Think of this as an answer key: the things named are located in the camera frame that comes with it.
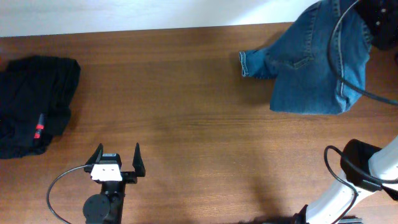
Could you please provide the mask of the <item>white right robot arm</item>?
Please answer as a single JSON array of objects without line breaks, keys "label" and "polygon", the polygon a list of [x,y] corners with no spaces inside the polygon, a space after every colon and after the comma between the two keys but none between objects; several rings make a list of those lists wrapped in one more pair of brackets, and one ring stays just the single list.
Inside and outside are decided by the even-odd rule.
[{"label": "white right robot arm", "polygon": [[[331,37],[338,35],[351,11],[366,23],[375,47],[387,50],[397,44],[397,1],[354,1],[337,19]],[[292,223],[355,223],[345,215],[364,198],[383,190],[397,200],[397,139],[384,148],[352,139],[343,150],[327,146],[323,159],[335,180]]]}]

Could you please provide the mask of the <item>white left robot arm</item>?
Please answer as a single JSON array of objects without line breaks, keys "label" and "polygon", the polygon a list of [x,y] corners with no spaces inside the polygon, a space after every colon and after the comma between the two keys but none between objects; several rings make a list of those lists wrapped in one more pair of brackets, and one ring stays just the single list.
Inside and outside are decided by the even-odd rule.
[{"label": "white left robot arm", "polygon": [[146,176],[139,144],[136,144],[132,160],[133,171],[122,171],[121,157],[117,153],[105,153],[99,144],[87,160],[84,171],[101,185],[101,192],[90,196],[84,206],[83,215],[87,224],[121,224],[125,188],[136,184],[139,177]]}]

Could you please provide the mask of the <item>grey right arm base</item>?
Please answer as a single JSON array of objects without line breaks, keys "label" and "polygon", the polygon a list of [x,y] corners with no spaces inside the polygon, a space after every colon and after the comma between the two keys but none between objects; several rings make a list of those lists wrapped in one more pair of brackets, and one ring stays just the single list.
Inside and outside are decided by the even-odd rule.
[{"label": "grey right arm base", "polygon": [[[260,221],[262,224],[307,224],[302,218],[277,218],[266,221]],[[363,224],[362,218],[348,217],[341,219],[338,224]]]}]

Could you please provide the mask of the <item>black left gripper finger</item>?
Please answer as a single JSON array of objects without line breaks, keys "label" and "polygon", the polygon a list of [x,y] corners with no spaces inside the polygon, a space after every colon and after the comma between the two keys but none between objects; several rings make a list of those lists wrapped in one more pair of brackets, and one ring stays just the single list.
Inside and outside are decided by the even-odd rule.
[{"label": "black left gripper finger", "polygon": [[132,161],[132,166],[134,168],[134,172],[137,177],[145,177],[146,176],[146,168],[144,166],[144,162],[141,156],[140,145],[137,142],[134,150],[134,157]]},{"label": "black left gripper finger", "polygon": [[99,143],[95,152],[92,154],[92,156],[87,160],[87,162],[85,164],[92,165],[92,164],[98,163],[100,161],[102,155],[103,155],[103,145],[101,143]]}]

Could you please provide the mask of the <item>black fabric bag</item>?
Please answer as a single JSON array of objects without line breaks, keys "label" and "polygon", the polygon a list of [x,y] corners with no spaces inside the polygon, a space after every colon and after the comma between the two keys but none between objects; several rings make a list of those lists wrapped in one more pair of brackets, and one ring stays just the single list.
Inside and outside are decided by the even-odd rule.
[{"label": "black fabric bag", "polygon": [[72,112],[81,68],[72,58],[30,56],[1,72],[1,159],[46,152]]}]

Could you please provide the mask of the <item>blue denim jeans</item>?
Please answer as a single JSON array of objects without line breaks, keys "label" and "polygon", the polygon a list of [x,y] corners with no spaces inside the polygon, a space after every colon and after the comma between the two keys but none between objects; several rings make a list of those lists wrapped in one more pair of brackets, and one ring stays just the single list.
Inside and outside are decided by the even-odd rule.
[{"label": "blue denim jeans", "polygon": [[351,11],[338,35],[331,31],[352,1],[318,1],[268,47],[241,51],[243,77],[274,79],[270,109],[298,114],[340,114],[360,94],[340,82],[344,78],[363,89],[372,35]]}]

